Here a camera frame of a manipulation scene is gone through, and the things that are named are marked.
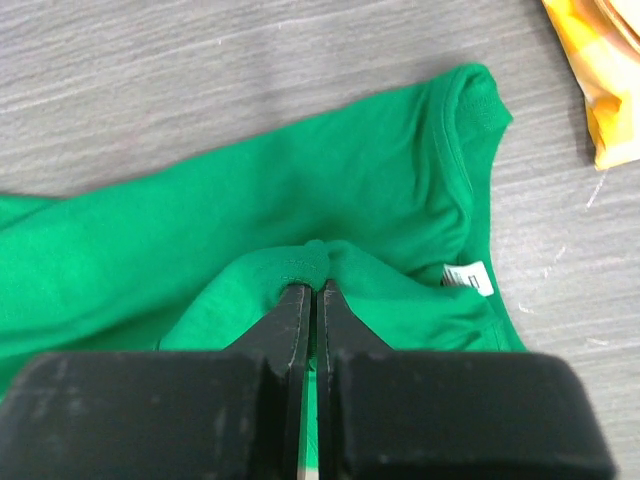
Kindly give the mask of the green t shirt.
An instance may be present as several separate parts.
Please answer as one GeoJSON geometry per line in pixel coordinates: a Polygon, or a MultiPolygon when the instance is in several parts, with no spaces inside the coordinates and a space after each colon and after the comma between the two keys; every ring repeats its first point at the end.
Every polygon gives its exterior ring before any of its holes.
{"type": "Polygon", "coordinates": [[[221,349],[331,280],[394,348],[523,351],[490,253],[511,120],[464,64],[146,177],[3,195],[2,388],[50,351],[221,349]]]}

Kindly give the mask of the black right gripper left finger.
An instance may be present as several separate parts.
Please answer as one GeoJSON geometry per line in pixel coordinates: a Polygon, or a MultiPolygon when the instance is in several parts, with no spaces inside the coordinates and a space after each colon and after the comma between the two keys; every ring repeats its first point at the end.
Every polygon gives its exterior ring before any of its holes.
{"type": "Polygon", "coordinates": [[[301,479],[311,291],[219,351],[52,352],[1,406],[5,479],[301,479]]]}

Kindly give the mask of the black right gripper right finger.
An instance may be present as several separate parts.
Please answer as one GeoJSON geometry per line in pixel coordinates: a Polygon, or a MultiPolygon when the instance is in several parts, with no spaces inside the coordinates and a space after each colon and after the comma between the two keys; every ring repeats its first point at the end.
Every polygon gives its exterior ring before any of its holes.
{"type": "Polygon", "coordinates": [[[612,479],[581,381],[536,353],[396,350],[328,282],[316,298],[323,479],[612,479]]]}

